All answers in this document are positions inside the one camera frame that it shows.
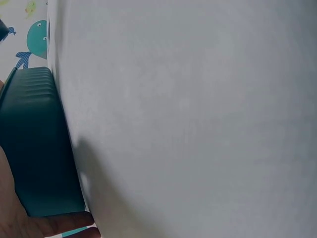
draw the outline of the finger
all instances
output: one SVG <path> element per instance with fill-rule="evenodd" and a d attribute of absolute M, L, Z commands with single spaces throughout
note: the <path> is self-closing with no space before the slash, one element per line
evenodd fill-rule
<path fill-rule="evenodd" d="M 82 232 L 73 234 L 71 236 L 68 236 L 66 238 L 100 238 L 100 232 L 96 227 L 90 227 L 88 229 L 85 229 Z"/>
<path fill-rule="evenodd" d="M 51 217 L 31 218 L 45 237 L 91 226 L 94 219 L 89 212 L 75 212 Z"/>

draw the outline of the white surface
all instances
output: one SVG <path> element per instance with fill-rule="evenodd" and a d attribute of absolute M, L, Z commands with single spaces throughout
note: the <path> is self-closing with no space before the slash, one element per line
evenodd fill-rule
<path fill-rule="evenodd" d="M 315 1 L 60 4 L 49 63 L 104 237 L 316 237 Z"/>

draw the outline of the dark green cushion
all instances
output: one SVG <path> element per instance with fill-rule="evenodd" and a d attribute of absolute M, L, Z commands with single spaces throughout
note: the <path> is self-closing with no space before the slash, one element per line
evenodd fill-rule
<path fill-rule="evenodd" d="M 84 210 L 63 108 L 48 68 L 11 72 L 0 94 L 0 145 L 30 216 Z"/>

